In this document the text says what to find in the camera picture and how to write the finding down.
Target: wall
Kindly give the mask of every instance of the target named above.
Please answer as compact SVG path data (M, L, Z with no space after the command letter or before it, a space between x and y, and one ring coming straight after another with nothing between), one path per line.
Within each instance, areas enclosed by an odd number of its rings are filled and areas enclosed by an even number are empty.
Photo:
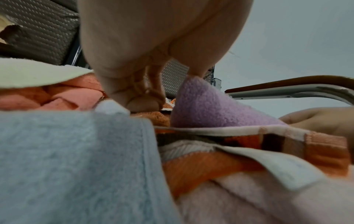
M215 66L222 91L310 75L354 78L353 0L254 0L242 33ZM242 102L276 117L311 107L346 106L323 98Z

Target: blue towel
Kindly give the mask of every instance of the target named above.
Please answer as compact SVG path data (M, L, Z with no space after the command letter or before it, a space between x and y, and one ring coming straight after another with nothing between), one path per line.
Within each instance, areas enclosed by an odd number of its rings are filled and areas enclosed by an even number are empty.
M181 223L151 122L1 112L0 223Z

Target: white tag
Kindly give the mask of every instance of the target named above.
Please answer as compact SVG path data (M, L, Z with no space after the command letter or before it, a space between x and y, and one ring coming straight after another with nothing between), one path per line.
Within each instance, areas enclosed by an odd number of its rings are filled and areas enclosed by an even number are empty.
M226 152L250 157L262 164L282 185L291 191L299 190L326 178L317 167L296 156L260 149L214 145Z

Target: hand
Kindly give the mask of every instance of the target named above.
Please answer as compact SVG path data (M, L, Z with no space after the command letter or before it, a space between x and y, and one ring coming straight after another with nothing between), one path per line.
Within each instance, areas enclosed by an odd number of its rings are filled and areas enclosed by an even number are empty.
M156 111L165 103L165 64L175 58L189 66L189 75L204 76L237 38L251 5L252 0L78 0L81 45L109 97L133 112Z
M280 118L292 127L343 136L354 155L354 107L313 108Z

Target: purple towel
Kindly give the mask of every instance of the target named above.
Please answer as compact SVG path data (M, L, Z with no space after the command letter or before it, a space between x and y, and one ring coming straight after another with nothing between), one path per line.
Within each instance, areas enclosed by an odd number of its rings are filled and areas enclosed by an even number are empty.
M279 119L233 100L199 77L189 77L184 81L175 104L171 127L285 125Z

